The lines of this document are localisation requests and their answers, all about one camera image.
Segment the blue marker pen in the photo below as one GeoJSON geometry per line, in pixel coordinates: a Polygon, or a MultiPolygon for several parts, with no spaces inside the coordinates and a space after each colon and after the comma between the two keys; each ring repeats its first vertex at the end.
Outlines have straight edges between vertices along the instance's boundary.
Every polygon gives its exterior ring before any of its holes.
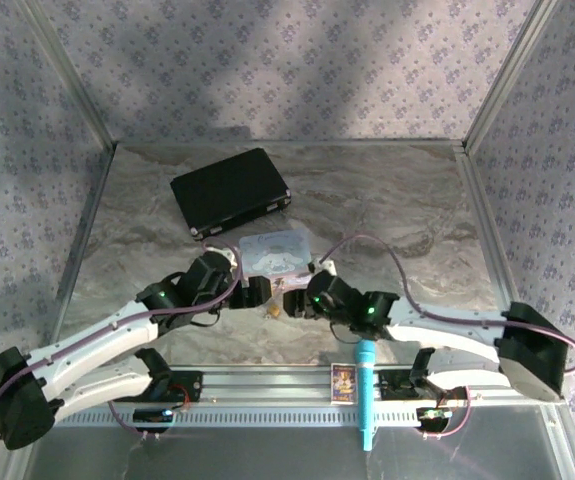
{"type": "Polygon", "coordinates": [[[355,348],[356,398],[358,429],[364,452],[373,449],[375,435],[374,413],[374,367],[376,364],[376,345],[371,340],[360,340],[355,348]]]}

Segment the pastel cartoon plastic box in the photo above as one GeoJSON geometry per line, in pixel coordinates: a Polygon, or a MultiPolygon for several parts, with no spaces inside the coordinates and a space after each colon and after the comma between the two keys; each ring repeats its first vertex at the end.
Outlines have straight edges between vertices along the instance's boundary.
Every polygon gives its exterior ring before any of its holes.
{"type": "Polygon", "coordinates": [[[292,281],[311,275],[309,232],[304,228],[242,237],[239,250],[246,280],[292,281]]]}

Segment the black hard case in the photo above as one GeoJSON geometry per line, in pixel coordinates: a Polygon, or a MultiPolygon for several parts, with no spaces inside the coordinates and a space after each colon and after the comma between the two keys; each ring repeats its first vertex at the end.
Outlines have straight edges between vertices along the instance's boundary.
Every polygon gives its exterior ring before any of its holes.
{"type": "Polygon", "coordinates": [[[177,176],[170,187],[196,241],[283,210],[292,199],[291,189],[262,148],[177,176]]]}

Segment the small black circuit board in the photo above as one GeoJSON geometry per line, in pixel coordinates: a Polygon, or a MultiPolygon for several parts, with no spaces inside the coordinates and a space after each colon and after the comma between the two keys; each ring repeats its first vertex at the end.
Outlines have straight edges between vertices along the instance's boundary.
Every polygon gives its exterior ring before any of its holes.
{"type": "Polygon", "coordinates": [[[171,423],[174,411],[169,408],[137,408],[132,414],[134,423],[171,423]]]}
{"type": "Polygon", "coordinates": [[[449,408],[433,407],[419,408],[416,410],[417,418],[422,424],[447,424],[452,418],[453,412],[449,408]]]}

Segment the aluminium table edge rail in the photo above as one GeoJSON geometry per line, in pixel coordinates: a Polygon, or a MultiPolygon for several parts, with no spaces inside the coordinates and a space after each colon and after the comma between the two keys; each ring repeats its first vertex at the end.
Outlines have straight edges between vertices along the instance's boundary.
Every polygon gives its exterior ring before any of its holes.
{"type": "Polygon", "coordinates": [[[495,309],[498,311],[497,317],[499,321],[506,321],[503,313],[509,310],[511,302],[516,296],[514,281],[511,279],[498,232],[493,223],[489,204],[475,165],[466,155],[461,143],[455,142],[452,148],[480,240],[486,271],[495,298],[495,309]]]}

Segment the aluminium corner post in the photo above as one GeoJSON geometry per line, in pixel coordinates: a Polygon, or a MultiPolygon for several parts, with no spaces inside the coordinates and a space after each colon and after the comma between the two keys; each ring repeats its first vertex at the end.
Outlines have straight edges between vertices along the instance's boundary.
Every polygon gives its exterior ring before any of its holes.
{"type": "Polygon", "coordinates": [[[55,27],[46,15],[40,0],[14,1],[97,142],[104,150],[114,150],[115,142],[112,135],[101,118],[91,95],[85,88],[83,79],[66,52],[55,27]]]}
{"type": "Polygon", "coordinates": [[[560,0],[534,0],[531,10],[526,15],[488,94],[462,141],[464,152],[468,156],[475,154],[479,149],[559,2],[560,0]]]}

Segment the slotted aluminium base rail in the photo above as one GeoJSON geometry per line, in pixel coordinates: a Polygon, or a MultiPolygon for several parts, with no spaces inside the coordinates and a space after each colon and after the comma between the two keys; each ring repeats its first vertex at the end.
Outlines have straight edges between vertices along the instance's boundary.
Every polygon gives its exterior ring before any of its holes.
{"type": "Polygon", "coordinates": [[[71,413],[58,427],[108,427],[125,423],[138,429],[196,427],[356,427],[355,405],[332,404],[327,366],[211,366],[203,369],[201,393],[185,407],[158,403],[105,402],[71,413]],[[171,423],[134,423],[137,408],[169,408],[171,423]]]}

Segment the small printed card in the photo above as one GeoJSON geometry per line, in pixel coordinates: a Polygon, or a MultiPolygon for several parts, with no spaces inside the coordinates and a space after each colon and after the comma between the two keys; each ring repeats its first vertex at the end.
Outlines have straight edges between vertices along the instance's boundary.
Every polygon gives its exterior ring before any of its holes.
{"type": "Polygon", "coordinates": [[[356,402],[356,369],[352,364],[333,363],[330,367],[330,400],[332,404],[353,405],[356,402]]]}

